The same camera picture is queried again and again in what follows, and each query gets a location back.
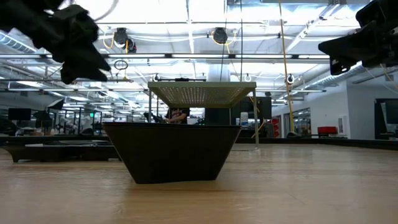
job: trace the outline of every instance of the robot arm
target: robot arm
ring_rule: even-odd
[[[77,78],[106,81],[101,70],[110,72],[111,67],[93,45],[98,39],[98,26],[78,5],[59,10],[62,2],[0,0],[0,29],[19,29],[35,47],[51,52],[53,60],[63,63],[61,78],[66,84]]]
[[[346,37],[321,43],[330,56],[332,75],[348,72],[362,61],[364,67],[398,65],[398,1],[374,0],[356,14],[360,30]]]

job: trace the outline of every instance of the floor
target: floor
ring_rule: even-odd
[[[237,145],[217,181],[136,185],[123,163],[13,164],[0,223],[398,223],[398,152]]]

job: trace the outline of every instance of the yellow pole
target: yellow pole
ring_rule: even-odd
[[[282,0],[279,0],[279,12],[280,12],[280,30],[282,32],[282,49],[284,52],[284,64],[285,64],[285,84],[287,93],[287,102],[289,104],[290,113],[290,131],[294,131],[294,121],[293,121],[293,110],[292,110],[292,96],[289,91],[289,84],[287,83],[287,62],[286,62],[286,48],[285,48],[285,32],[284,32],[284,21],[282,18]]]

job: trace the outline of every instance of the person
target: person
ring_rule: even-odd
[[[170,108],[166,114],[166,123],[188,124],[189,108]]]

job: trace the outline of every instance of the wall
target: wall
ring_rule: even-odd
[[[382,84],[396,91],[387,89]],[[348,106],[351,137],[353,139],[374,139],[374,101],[381,98],[398,98],[398,90],[384,77],[362,84],[348,81]]]
[[[338,127],[338,118],[347,116],[347,137],[350,138],[349,113],[347,100],[347,84],[341,82],[337,87],[326,88],[326,93],[310,93],[305,97],[305,101],[295,101],[293,111],[305,108],[311,109],[311,130],[312,134],[318,134],[320,126]],[[289,113],[288,106],[278,106],[273,108],[272,115],[278,116]]]

